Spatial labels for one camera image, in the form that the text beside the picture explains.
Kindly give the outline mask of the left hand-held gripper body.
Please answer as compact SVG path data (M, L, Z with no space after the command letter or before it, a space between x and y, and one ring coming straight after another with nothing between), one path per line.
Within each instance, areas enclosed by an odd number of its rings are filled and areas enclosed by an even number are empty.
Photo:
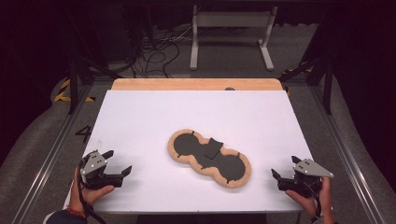
M105 169L107 160L102 154L95 150L83 158L83 164L80 168L80 176L83 186L87 189L101 189L102 187L112 185L120 188L123 177L118 175L107 175Z

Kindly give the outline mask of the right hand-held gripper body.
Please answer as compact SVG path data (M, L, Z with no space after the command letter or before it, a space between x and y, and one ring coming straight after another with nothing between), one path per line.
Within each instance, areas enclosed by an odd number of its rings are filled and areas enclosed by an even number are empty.
M305 198L319 194L322 188L322 177L334 178L334 174L311 159L304 159L292 166L292 178L283 178L277 181L279 190L291 189Z

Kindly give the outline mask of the person's right hand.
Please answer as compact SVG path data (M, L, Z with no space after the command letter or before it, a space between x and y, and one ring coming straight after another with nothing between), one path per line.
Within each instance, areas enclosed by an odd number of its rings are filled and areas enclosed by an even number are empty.
M322 177L321 182L322 188L318 196L321 214L325 220L333 222L335 219L332 212L331 180L329 177ZM314 199L305 198L291 189L286 190L285 193L304 209L310 219L317 217L316 209L318 205Z

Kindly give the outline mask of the person's left hand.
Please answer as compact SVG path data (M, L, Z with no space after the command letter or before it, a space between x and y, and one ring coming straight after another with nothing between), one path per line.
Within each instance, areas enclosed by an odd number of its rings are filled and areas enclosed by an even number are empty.
M84 207L80 201L79 198L79 193L78 193L78 171L79 169L76 168L74 172L74 180L72 183L72 187L70 190L70 199L68 203L68 208L73 209L75 211L83 212ZM101 189L98 190L92 190L92 189L85 189L81 187L81 194L83 197L83 200L90 206L94 206L94 204L107 195L108 193L112 192L115 189L114 186L109 185L105 186Z

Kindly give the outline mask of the white board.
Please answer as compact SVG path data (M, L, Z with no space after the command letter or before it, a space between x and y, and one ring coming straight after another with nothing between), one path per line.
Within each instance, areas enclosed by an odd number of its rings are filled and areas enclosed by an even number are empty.
M252 173L227 189L173 160L167 143L191 129L245 154ZM284 91L108 91L87 151L113 151L106 172L132 172L99 200L97 213L279 213L299 205L273 172L293 174L292 157L311 152Z

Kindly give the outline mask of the yellow black floor tape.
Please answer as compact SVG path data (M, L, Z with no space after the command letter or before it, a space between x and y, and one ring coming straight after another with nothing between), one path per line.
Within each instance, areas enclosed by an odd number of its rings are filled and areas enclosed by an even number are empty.
M70 79L67 78L64 83L61 85L61 88L58 90L58 93L56 94L54 101L55 102L71 102L72 98L70 96L66 96L65 92L67 88L70 86Z
M303 73L309 73L310 71L312 70L312 65L301 65L301 66L298 66L297 68L294 68L294 69L287 69L287 70L284 70L282 73L281 73L281 75L282 76L285 76L285 75L287 75L287 74L290 74L290 73L292 73L292 72L296 72L296 73L301 73L301 72L303 72Z

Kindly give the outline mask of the black metal stand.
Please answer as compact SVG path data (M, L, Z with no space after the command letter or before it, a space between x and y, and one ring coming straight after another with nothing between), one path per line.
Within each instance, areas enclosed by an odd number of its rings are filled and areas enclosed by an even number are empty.
M324 79L324 90L323 90L323 106L325 111L330 115L331 111L331 95L332 95L332 59L327 57L316 58L314 60L302 63L301 65L312 65L312 70L305 80L308 86L317 86L319 82ZM280 82L287 81L293 77L301 74L292 72L285 76L278 78Z
M91 28L92 22L85 15L85 9L61 6L61 11L64 14L62 29L71 89L69 113L73 114L80 102L78 82L81 80L83 85L91 85L94 82L91 67L98 70L100 74L113 79L120 78L120 75L105 67L106 60L104 58L97 60L103 55L103 52L94 30Z

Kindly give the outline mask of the dark curtain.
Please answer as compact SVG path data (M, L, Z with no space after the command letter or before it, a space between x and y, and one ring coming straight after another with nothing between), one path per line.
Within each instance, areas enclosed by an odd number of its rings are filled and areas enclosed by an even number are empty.
M0 0L0 165L65 77L51 0Z
M383 175L396 171L396 0L339 0L346 27L335 75L363 144Z

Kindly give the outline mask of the white metal stand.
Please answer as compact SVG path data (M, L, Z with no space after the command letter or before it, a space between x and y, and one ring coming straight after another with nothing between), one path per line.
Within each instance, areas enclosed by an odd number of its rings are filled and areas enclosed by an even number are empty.
M277 7L272 7L264 11L201 11L198 6L193 7L192 12L192 44L190 69L198 68L199 53L199 27L242 27L242 28L264 28L265 33L262 39L258 40L262 58L268 71L273 71L274 64L267 48L270 34L275 23Z

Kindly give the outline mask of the aluminium floor rail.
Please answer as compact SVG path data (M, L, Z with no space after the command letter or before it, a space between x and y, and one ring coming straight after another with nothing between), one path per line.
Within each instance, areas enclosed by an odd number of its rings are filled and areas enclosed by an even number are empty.
M363 210L365 211L371 224L388 224L385 217L380 212L373 193L371 192L360 167L353 158L349 147L345 144L344 139L339 133L338 127L332 115L329 115L322 105L322 97L318 88L309 87L312 97L314 98L317 107L320 110L322 117L325 119L328 128L332 134L332 138L336 144L336 151L343 163L346 173L351 181L351 184L358 195Z
M66 136L68 135L74 120L76 119L79 110L81 109L86 97L92 89L91 85L82 85L80 92L78 93L76 105L71 113L68 113L64 119L64 123L61 126L60 131L56 135L56 138L47 154L46 159L43 161L39 171L35 175L35 179L29 188L26 196L24 197L18 212L16 213L10 224L23 224L27 218L31 215L35 204L45 187L50 174L56 161L59 158L61 149L63 147Z

